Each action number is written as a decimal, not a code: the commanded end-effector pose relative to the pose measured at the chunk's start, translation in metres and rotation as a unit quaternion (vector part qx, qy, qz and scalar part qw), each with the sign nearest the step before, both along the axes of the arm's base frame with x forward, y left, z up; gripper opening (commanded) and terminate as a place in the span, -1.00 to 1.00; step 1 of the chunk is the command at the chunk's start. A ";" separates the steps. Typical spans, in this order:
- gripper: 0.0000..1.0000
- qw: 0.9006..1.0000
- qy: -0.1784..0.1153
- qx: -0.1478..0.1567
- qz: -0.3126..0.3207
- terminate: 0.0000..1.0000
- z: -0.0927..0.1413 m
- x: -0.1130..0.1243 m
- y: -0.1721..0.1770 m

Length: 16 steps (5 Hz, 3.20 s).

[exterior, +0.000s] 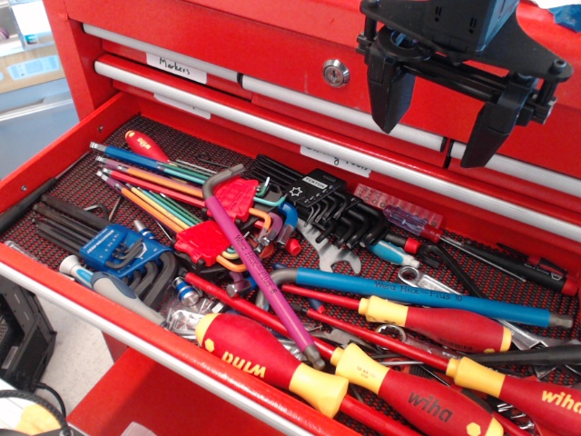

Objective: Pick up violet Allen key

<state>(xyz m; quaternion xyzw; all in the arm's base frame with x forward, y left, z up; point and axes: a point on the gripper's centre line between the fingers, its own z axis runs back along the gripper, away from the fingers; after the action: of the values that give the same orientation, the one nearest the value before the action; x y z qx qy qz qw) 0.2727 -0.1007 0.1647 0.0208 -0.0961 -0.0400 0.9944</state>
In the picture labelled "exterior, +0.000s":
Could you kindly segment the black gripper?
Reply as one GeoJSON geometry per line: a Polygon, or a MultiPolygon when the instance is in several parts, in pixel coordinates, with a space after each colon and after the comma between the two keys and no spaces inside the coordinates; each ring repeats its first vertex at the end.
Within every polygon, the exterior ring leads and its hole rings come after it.
{"type": "Polygon", "coordinates": [[[371,115],[390,133],[416,77],[486,102],[461,159],[485,166],[516,125],[544,123],[572,66],[529,36],[516,1],[363,1],[371,115]]]}

